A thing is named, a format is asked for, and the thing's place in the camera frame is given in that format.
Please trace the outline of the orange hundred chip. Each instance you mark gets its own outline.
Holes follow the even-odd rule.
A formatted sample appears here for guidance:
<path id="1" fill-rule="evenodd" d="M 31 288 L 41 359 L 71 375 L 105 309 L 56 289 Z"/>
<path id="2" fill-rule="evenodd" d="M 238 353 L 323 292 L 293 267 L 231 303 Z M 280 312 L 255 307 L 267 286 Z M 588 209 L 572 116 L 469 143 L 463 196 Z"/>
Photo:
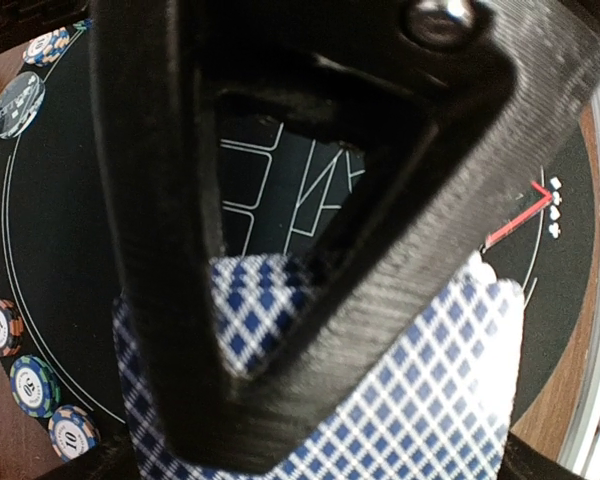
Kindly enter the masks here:
<path id="1" fill-rule="evenodd" d="M 0 298 L 0 358 L 16 355 L 24 337 L 24 320 L 16 304 Z"/>

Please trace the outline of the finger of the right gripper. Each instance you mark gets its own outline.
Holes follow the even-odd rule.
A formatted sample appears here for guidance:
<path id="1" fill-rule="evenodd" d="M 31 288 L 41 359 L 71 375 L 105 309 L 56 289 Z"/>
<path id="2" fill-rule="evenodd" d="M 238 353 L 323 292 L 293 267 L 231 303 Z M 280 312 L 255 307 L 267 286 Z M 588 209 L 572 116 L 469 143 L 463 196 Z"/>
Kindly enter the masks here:
<path id="1" fill-rule="evenodd" d="M 142 473 L 556 473 L 480 251 L 600 80 L 577 1 L 95 1 Z"/>

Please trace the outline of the blue chips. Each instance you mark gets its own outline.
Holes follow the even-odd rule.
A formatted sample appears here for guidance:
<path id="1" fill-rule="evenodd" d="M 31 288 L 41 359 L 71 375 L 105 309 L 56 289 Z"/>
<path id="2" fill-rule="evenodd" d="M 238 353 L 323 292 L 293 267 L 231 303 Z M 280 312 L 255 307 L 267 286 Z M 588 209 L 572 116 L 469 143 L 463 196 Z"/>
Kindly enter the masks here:
<path id="1" fill-rule="evenodd" d="M 67 49 L 70 34 L 65 27 L 55 29 L 31 40 L 22 54 L 28 65 L 45 67 L 54 63 Z"/>
<path id="2" fill-rule="evenodd" d="M 100 433 L 89 414 L 75 405 L 62 405 L 51 416 L 48 433 L 53 450 L 69 462 L 100 443 Z"/>

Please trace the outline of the red triangle all-in marker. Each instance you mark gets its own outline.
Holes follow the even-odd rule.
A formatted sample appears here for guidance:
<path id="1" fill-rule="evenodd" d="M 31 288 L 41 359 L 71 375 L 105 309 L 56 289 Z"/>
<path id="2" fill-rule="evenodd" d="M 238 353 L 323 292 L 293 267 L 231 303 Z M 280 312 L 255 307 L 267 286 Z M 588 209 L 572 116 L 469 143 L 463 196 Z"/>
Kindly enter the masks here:
<path id="1" fill-rule="evenodd" d="M 540 185 L 536 181 L 532 181 L 531 186 L 540 198 L 532 205 L 525 208 L 521 213 L 514 216 L 503 226 L 489 234 L 481 247 L 482 252 L 489 250 L 552 203 L 553 196 L 546 187 Z"/>

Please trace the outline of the blue playing card deck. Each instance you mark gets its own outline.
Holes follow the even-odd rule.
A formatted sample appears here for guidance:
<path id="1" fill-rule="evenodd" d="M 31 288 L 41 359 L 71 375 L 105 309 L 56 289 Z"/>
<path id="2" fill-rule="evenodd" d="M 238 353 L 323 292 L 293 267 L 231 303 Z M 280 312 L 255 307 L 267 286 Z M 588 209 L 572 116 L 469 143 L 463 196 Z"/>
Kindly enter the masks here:
<path id="1" fill-rule="evenodd" d="M 299 330 L 321 272 L 282 254 L 223 257 L 211 269 L 225 367 L 247 377 Z M 271 479 L 494 479 L 520 363 L 525 296 L 479 254 L 453 274 L 384 353 L 341 389 L 313 382 L 293 405 L 330 403 Z"/>

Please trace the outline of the green chip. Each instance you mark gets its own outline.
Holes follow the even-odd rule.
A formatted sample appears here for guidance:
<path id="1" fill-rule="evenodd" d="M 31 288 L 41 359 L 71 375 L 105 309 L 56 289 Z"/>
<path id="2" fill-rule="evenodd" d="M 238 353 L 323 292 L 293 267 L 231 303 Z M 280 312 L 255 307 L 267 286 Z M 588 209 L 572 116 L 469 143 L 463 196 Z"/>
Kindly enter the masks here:
<path id="1" fill-rule="evenodd" d="M 10 369 L 14 401 L 27 415 L 50 418 L 59 407 L 61 389 L 53 369 L 35 355 L 18 357 Z"/>

